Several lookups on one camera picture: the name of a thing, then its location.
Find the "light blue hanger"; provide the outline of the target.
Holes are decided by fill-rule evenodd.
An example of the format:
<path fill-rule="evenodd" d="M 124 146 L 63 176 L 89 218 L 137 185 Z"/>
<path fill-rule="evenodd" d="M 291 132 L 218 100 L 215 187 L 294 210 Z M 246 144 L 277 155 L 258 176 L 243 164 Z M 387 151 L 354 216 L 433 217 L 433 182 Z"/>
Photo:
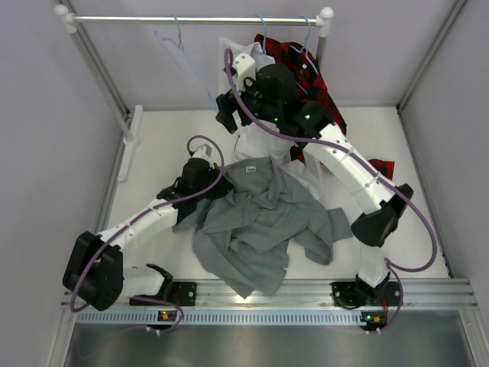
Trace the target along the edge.
<path fill-rule="evenodd" d="M 158 30 L 154 30 L 154 36 L 160 43 L 161 47 L 168 53 L 173 64 L 183 73 L 186 79 L 192 84 L 194 89 L 201 95 L 207 102 L 207 105 L 216 112 L 218 110 L 217 102 L 214 97 L 214 93 L 207 79 L 203 76 L 200 69 L 197 67 L 192 55 L 186 51 L 180 22 L 175 14 L 171 15 L 173 22 L 177 28 L 177 39 L 166 37 Z"/>

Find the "grey shirt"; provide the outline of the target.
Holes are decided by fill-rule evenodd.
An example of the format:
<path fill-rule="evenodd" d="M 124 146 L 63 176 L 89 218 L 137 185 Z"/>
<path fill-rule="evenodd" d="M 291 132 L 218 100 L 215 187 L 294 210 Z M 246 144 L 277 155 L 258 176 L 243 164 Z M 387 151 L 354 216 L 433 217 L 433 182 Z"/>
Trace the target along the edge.
<path fill-rule="evenodd" d="M 242 298 L 278 291 L 290 240 L 309 260 L 329 265 L 334 243 L 352 237 L 343 209 L 326 209 L 269 157 L 231 164 L 225 177 L 233 190 L 200 201 L 173 231 L 194 228 L 192 249 L 200 264 Z"/>

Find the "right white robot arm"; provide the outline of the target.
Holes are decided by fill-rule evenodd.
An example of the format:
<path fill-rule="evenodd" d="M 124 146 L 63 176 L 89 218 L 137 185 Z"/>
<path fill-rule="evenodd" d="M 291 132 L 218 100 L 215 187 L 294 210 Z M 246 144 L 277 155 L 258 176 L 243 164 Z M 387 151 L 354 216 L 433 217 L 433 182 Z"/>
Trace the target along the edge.
<path fill-rule="evenodd" d="M 355 293 L 364 304 L 384 295 L 390 272 L 382 247 L 398 227 L 413 196 L 407 183 L 396 186 L 347 141 L 341 128 L 316 101 L 303 99 L 293 72 L 281 63 L 256 69 L 251 58 L 226 64 L 230 90 L 217 97 L 217 121 L 233 133 L 241 125 L 272 124 L 266 132 L 299 145 L 339 179 L 360 206 L 361 215 L 351 224 L 353 236 L 364 248 L 355 278 Z"/>

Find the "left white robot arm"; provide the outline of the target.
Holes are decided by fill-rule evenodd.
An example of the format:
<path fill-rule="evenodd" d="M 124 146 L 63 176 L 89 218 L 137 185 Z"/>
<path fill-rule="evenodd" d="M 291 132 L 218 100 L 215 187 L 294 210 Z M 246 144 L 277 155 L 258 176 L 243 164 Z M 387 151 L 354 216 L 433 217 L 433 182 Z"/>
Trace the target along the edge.
<path fill-rule="evenodd" d="M 141 211 L 99 233 L 78 236 L 63 275 L 71 291 L 70 309 L 81 299 L 98 311 L 109 309 L 121 298 L 135 304 L 163 305 L 173 295 L 173 276 L 161 266 L 129 266 L 131 252 L 196 213 L 203 200 L 225 196 L 233 186 L 225 178 L 224 165 L 205 158 L 190 158 L 181 175 L 163 188 Z"/>

